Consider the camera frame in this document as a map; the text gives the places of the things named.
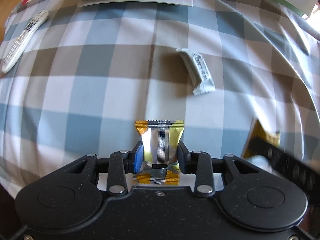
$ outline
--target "remote control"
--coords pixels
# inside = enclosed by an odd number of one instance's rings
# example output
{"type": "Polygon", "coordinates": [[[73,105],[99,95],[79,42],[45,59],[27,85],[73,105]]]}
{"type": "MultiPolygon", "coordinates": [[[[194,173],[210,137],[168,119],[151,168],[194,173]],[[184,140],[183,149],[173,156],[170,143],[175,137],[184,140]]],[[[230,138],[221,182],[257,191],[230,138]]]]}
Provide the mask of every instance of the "remote control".
{"type": "Polygon", "coordinates": [[[36,32],[40,25],[46,21],[48,16],[49,13],[47,11],[41,11],[30,20],[30,22],[27,24],[27,26],[24,28],[20,36],[13,44],[7,57],[4,59],[1,68],[2,73],[7,73],[17,63],[23,51],[27,47],[32,35],[36,32]]]}

